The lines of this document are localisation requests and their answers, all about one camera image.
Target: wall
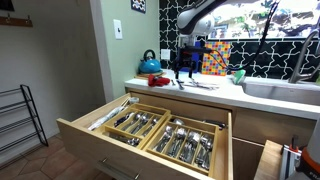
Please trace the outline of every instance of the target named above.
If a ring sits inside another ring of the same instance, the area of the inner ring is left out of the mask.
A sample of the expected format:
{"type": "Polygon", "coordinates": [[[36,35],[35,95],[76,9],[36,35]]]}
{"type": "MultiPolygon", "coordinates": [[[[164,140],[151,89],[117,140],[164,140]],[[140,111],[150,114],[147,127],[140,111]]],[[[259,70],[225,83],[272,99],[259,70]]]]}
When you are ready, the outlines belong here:
{"type": "MultiPolygon", "coordinates": [[[[160,48],[172,49],[175,53],[178,47],[178,30],[176,27],[177,16],[181,10],[196,0],[169,0],[159,1],[160,13],[160,48]]],[[[198,37],[204,44],[207,37],[198,37]]],[[[318,65],[319,56],[315,56],[315,49],[318,41],[310,43],[306,58],[302,65],[302,72],[312,72],[318,65]]],[[[257,40],[233,40],[231,41],[231,56],[229,63],[231,66],[244,65],[252,58],[258,48],[257,40]]],[[[299,52],[303,45],[303,39],[268,39],[256,61],[246,70],[246,76],[288,79],[295,67],[299,57],[299,52]]],[[[161,61],[163,68],[171,68],[174,57],[169,61],[161,61]]]]}
{"type": "Polygon", "coordinates": [[[125,93],[124,81],[137,74],[147,49],[159,54],[159,2],[147,1],[145,14],[131,10],[128,0],[91,0],[91,6],[104,90],[110,101],[125,93]],[[115,39],[113,19],[121,21],[122,40],[115,39]]]}
{"type": "MultiPolygon", "coordinates": [[[[34,27],[0,27],[0,92],[29,85],[50,137],[59,131],[57,118],[74,120],[105,103],[90,4],[13,0],[13,5],[11,17],[30,15],[34,27]]],[[[0,16],[7,12],[0,11],[0,16]]],[[[5,123],[1,118],[0,126],[5,123]]],[[[27,133],[17,131],[1,135],[0,146],[27,133]]],[[[1,153],[0,163],[36,143],[33,138],[1,153]]]]}

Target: silverware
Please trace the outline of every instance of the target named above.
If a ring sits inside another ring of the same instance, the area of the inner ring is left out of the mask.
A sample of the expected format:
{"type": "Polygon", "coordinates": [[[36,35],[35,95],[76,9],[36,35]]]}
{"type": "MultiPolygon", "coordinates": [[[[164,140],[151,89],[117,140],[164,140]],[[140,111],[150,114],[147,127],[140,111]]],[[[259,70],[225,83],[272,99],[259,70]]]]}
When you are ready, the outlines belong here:
{"type": "Polygon", "coordinates": [[[121,123],[125,122],[127,119],[129,119],[132,115],[134,114],[134,112],[128,112],[125,116],[123,116],[122,118],[118,119],[116,122],[114,122],[114,127],[119,126],[121,123]]]}
{"type": "Polygon", "coordinates": [[[206,146],[208,139],[209,139],[209,136],[207,134],[201,136],[201,138],[200,138],[201,147],[200,147],[199,153],[198,153],[196,160],[195,160],[195,163],[197,163],[200,166],[203,163],[203,158],[205,155],[205,146],[206,146]]]}
{"type": "Polygon", "coordinates": [[[135,128],[133,128],[130,133],[131,134],[136,134],[144,125],[147,124],[149,119],[150,118],[148,117],[147,113],[143,114],[142,117],[140,118],[139,124],[135,128]]]}
{"type": "Polygon", "coordinates": [[[184,122],[181,119],[175,118],[173,120],[173,123],[178,124],[178,125],[184,125],[184,122]]]}
{"type": "Polygon", "coordinates": [[[184,90],[184,87],[182,86],[183,81],[177,79],[177,83],[178,83],[178,85],[179,85],[179,89],[180,89],[180,90],[184,90]]]}
{"type": "Polygon", "coordinates": [[[154,147],[157,152],[160,152],[160,153],[162,152],[163,148],[166,146],[166,144],[169,142],[170,138],[172,137],[172,133],[173,133],[172,127],[167,126],[165,132],[163,133],[162,138],[154,147]]]}
{"type": "Polygon", "coordinates": [[[181,148],[181,144],[183,143],[185,137],[187,136],[187,131],[184,128],[179,128],[177,130],[175,139],[173,140],[167,155],[171,156],[171,157],[176,157],[178,154],[178,151],[181,148]]]}
{"type": "Polygon", "coordinates": [[[194,88],[201,88],[201,89],[207,89],[207,90],[214,90],[214,89],[218,89],[217,87],[210,87],[210,86],[202,86],[202,85],[189,85],[189,84],[184,84],[184,86],[188,86],[188,87],[194,87],[194,88]]]}
{"type": "Polygon", "coordinates": [[[195,150],[197,148],[198,142],[200,140],[200,134],[196,132],[190,132],[188,135],[187,142],[179,156],[179,159],[191,163],[194,156],[195,150]]]}
{"type": "Polygon", "coordinates": [[[148,127],[148,129],[146,129],[143,133],[142,133],[142,136],[146,136],[150,131],[151,129],[158,123],[159,121],[159,118],[155,117],[152,121],[151,121],[151,125],[148,127]]]}
{"type": "Polygon", "coordinates": [[[123,143],[129,144],[131,146],[138,146],[140,143],[140,139],[138,138],[128,138],[128,137],[124,137],[124,136],[120,136],[120,135],[116,135],[116,134],[110,134],[109,137],[116,139],[118,141],[121,141],[123,143]]]}
{"type": "Polygon", "coordinates": [[[129,124],[125,125],[121,130],[126,131],[130,126],[132,126],[134,123],[136,123],[140,119],[142,114],[143,114],[142,112],[137,113],[133,118],[133,120],[129,124]]]}
{"type": "Polygon", "coordinates": [[[204,148],[206,149],[206,152],[203,156],[203,163],[201,165],[202,168],[209,170],[210,167],[210,155],[209,153],[212,151],[212,147],[213,147],[213,140],[212,139],[208,139],[206,145],[204,146],[204,148]]]}

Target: kitchen counter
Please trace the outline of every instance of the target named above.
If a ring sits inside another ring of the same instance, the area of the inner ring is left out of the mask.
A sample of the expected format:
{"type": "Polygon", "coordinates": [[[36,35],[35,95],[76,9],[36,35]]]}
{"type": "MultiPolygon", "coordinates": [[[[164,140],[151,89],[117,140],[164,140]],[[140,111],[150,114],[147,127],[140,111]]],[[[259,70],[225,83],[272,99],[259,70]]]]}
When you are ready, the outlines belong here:
{"type": "MultiPolygon", "coordinates": [[[[164,71],[167,73],[165,77],[175,79],[173,71],[164,71]]],[[[125,82],[125,87],[155,93],[174,95],[182,98],[188,97],[192,99],[226,104],[235,107],[242,107],[271,113],[302,117],[312,120],[317,120],[320,117],[320,106],[270,100],[249,96],[243,92],[243,89],[240,85],[233,84],[232,76],[211,76],[194,73],[192,77],[197,82],[213,83],[216,84],[216,86],[218,86],[219,88],[216,90],[209,91],[206,89],[185,86],[184,90],[180,90],[176,82],[175,86],[173,86],[172,83],[170,83],[169,85],[163,87],[149,87],[147,81],[143,79],[128,80],[125,82]]],[[[180,72],[179,79],[184,82],[190,81],[187,72],[180,72]]],[[[247,77],[245,81],[254,81],[256,79],[257,78],[247,77]]],[[[260,80],[272,81],[270,79],[259,79],[259,81],[260,80]]]]}

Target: floor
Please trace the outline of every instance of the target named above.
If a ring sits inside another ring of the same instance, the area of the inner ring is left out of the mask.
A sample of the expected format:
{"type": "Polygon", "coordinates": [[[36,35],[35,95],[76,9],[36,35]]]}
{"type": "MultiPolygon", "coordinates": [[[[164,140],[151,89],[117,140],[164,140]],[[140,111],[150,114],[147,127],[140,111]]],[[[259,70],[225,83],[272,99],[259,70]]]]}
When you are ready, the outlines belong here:
{"type": "Polygon", "coordinates": [[[1,180],[112,180],[68,153],[58,134],[48,139],[49,147],[22,154],[22,159],[0,170],[1,180]]]}

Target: light switch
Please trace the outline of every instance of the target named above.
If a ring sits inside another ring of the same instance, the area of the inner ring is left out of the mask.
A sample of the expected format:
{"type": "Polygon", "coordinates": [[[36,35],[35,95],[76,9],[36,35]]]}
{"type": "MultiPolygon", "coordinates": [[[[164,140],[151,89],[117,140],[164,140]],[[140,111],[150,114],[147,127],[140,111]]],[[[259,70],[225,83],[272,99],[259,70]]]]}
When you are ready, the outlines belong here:
{"type": "Polygon", "coordinates": [[[170,49],[161,49],[161,59],[170,60],[170,49]]]}
{"type": "Polygon", "coordinates": [[[116,39],[122,39],[122,27],[121,27],[121,21],[114,19],[113,20],[113,26],[114,26],[114,34],[116,36],[116,39]]]}

